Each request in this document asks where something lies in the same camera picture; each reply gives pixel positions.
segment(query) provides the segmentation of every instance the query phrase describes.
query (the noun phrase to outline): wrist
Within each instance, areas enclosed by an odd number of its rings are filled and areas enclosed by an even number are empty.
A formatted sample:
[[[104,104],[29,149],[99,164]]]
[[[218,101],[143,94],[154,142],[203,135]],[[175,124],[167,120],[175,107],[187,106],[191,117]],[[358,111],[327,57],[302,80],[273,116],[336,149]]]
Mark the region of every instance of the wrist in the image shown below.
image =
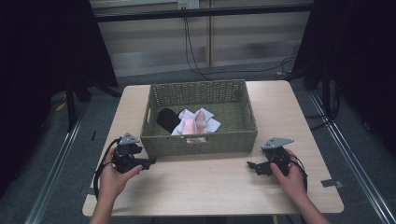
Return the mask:
[[[305,193],[296,194],[290,197],[291,201],[298,207],[311,203],[311,200]]]
[[[119,195],[113,189],[100,189],[98,202],[115,202],[118,196]]]
[[[93,211],[90,224],[110,223],[114,203],[115,200],[103,197],[103,195],[101,197],[101,195],[99,194],[99,198]]]
[[[101,205],[114,205],[117,198],[99,194],[97,203]]]

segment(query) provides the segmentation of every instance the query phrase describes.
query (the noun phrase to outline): human hand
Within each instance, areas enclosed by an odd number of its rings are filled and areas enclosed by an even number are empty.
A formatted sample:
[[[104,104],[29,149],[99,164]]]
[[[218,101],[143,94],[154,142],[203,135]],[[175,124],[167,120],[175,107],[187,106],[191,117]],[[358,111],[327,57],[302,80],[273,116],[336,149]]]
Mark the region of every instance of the human hand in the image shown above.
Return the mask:
[[[297,162],[294,153],[289,149],[286,149],[286,151],[291,155],[290,159]],[[295,164],[290,164],[289,174],[287,176],[282,174],[275,163],[272,162],[270,167],[279,181],[279,184],[282,186],[283,191],[289,198],[296,202],[301,200],[301,198],[307,197],[304,188],[303,174]]]
[[[138,165],[124,174],[119,173],[111,163],[112,155],[115,150],[115,147],[111,148],[105,158],[106,166],[100,175],[98,200],[106,199],[110,201],[115,201],[125,189],[128,180],[135,175],[138,175],[139,172],[143,169],[142,165]]]

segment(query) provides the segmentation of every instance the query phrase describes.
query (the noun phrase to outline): pink cloth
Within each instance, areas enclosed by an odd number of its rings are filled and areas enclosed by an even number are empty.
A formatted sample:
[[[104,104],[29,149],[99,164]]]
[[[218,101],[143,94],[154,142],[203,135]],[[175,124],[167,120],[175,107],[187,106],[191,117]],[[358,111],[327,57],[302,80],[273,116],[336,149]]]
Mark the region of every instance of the pink cloth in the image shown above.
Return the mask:
[[[194,119],[184,119],[182,134],[206,133],[205,114],[201,110],[195,113]],[[187,138],[187,143],[206,142],[204,137]]]

